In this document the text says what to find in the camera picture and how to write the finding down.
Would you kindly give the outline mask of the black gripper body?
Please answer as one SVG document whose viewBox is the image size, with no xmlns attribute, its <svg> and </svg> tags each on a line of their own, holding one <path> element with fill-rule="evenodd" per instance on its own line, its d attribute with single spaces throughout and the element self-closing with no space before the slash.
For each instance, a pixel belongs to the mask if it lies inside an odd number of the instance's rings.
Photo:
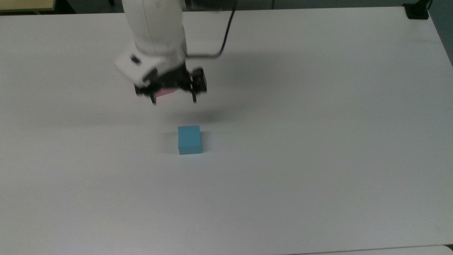
<svg viewBox="0 0 453 255">
<path fill-rule="evenodd" d="M 162 89 L 182 89 L 191 94 L 207 92 L 207 82 L 203 68 L 189 72 L 186 67 L 178 67 L 165 74 L 159 74 L 154 68 L 143 78 L 144 87 L 135 85 L 138 95 L 152 96 Z"/>
</svg>

